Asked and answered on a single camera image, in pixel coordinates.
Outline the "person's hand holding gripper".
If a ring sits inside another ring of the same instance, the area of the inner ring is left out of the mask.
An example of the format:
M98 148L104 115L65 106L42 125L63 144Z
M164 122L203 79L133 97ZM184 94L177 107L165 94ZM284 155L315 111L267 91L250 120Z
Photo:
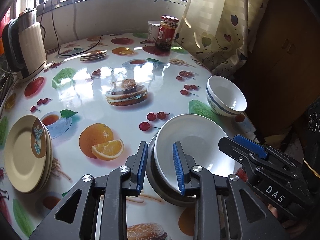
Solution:
M278 221L280 221L280 220L278 219L278 210L277 210L275 207L273 207L271 204L268 204L268 205L267 205L267 208L268 208L269 211L274 215L274 217L276 217L276 219L277 219ZM284 229L289 230L289 228L292 228L292 227L296 226L296 225L297 225L297 222L295 222L295 221L293 221L293 220L288 220L288 221L286 221L286 222L281 222L281 225L282 225L282 227L283 227Z

